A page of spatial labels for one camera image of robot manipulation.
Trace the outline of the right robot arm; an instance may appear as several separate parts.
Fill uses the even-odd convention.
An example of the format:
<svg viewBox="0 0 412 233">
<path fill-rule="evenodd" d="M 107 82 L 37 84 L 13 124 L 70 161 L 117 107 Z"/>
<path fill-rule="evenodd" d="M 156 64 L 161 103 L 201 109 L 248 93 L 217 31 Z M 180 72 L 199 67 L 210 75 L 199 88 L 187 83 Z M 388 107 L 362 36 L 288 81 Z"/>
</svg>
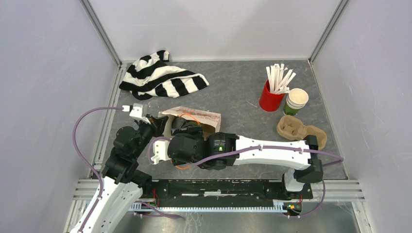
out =
<svg viewBox="0 0 412 233">
<path fill-rule="evenodd" d="M 206 170 L 229 166 L 263 164 L 284 166 L 281 193 L 295 197 L 307 183 L 323 180 L 323 164 L 313 135 L 292 142 L 265 141 L 234 133 L 217 132 L 206 137 L 179 132 L 167 145 L 165 154 L 176 165 L 190 164 Z"/>
</svg>

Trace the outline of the black cup lid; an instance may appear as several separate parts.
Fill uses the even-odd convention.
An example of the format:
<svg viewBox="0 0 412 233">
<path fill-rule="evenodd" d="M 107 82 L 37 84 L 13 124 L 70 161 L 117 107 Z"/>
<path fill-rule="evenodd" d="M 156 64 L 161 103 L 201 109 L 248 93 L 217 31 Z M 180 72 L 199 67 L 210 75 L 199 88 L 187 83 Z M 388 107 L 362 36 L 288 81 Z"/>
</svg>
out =
<svg viewBox="0 0 412 233">
<path fill-rule="evenodd" d="M 187 124 L 187 120 L 184 119 L 183 117 L 176 117 L 173 121 L 172 121 L 172 129 L 181 129 L 186 127 Z"/>
</svg>

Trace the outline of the black white striped cloth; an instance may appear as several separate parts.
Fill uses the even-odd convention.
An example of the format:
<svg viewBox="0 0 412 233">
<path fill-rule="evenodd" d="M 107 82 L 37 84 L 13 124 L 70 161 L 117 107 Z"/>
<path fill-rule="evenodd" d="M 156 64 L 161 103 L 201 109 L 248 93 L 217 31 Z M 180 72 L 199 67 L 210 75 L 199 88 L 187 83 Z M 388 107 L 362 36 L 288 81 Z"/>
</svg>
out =
<svg viewBox="0 0 412 233">
<path fill-rule="evenodd" d="M 209 86 L 203 74 L 169 65 L 166 50 L 146 55 L 127 69 L 119 89 L 130 92 L 137 100 L 152 97 L 178 98 Z"/>
</svg>

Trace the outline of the paper takeout bag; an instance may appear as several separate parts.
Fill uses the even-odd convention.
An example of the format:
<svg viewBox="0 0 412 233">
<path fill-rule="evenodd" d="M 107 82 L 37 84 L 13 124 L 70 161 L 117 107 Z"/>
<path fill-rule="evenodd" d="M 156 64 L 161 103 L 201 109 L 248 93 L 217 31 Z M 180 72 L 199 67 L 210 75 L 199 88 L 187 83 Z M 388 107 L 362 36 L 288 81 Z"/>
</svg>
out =
<svg viewBox="0 0 412 233">
<path fill-rule="evenodd" d="M 192 164 L 204 158 L 207 152 L 206 138 L 214 133 L 218 133 L 221 127 L 221 114 L 208 111 L 196 110 L 183 106 L 174 107 L 158 113 L 159 117 L 167 116 L 168 121 L 162 137 L 158 139 L 170 140 L 168 146 L 168 156 L 170 162 L 175 166 Z M 202 136 L 193 136 L 189 134 L 171 135 L 172 121 L 176 117 L 183 117 L 187 120 L 186 125 L 201 125 L 203 127 Z"/>
</svg>

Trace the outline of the red straw holder cup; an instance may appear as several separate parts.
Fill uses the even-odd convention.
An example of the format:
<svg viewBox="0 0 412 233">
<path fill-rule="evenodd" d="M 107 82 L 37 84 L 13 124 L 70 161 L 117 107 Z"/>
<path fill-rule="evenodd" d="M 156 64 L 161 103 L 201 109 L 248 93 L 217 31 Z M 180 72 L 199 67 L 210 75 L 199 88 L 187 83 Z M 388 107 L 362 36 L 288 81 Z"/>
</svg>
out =
<svg viewBox="0 0 412 233">
<path fill-rule="evenodd" d="M 285 96 L 285 93 L 282 93 L 282 94 L 271 93 L 269 81 L 266 81 L 262 94 L 259 99 L 259 105 L 261 109 L 263 109 L 264 111 L 274 112 L 280 107 L 284 96 Z"/>
</svg>

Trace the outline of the stack of paper cups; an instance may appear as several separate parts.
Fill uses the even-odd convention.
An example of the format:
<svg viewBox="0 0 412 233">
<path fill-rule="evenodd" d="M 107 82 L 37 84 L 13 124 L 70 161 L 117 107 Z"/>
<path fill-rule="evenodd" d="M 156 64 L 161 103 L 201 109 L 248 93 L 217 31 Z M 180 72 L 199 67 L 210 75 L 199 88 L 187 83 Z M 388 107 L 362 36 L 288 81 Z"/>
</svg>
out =
<svg viewBox="0 0 412 233">
<path fill-rule="evenodd" d="M 300 88 L 292 89 L 286 98 L 283 113 L 284 115 L 294 116 L 300 109 L 302 109 L 308 102 L 308 93 Z"/>
</svg>

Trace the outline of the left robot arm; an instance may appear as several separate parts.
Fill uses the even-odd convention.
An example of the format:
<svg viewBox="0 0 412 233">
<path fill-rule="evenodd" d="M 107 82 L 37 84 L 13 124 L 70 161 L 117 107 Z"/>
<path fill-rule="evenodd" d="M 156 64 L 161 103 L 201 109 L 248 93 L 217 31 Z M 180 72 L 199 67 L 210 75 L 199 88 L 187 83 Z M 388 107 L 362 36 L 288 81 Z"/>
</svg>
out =
<svg viewBox="0 0 412 233">
<path fill-rule="evenodd" d="M 137 121 L 137 129 L 125 126 L 117 131 L 100 184 L 71 232 L 111 233 L 138 198 L 151 195 L 152 178 L 137 169 L 137 160 L 152 138 L 162 136 L 168 117 L 147 118 Z"/>
</svg>

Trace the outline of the white wrapped straws bundle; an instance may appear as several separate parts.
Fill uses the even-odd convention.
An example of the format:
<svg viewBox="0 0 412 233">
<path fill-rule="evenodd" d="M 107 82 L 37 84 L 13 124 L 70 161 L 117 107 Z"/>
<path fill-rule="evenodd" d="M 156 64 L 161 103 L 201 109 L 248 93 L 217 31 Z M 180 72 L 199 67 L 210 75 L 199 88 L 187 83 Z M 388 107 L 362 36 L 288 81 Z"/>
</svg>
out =
<svg viewBox="0 0 412 233">
<path fill-rule="evenodd" d="M 289 84 L 296 76 L 293 69 L 288 69 L 285 64 L 273 64 L 266 67 L 269 82 L 268 90 L 271 94 L 286 94 L 290 92 Z"/>
</svg>

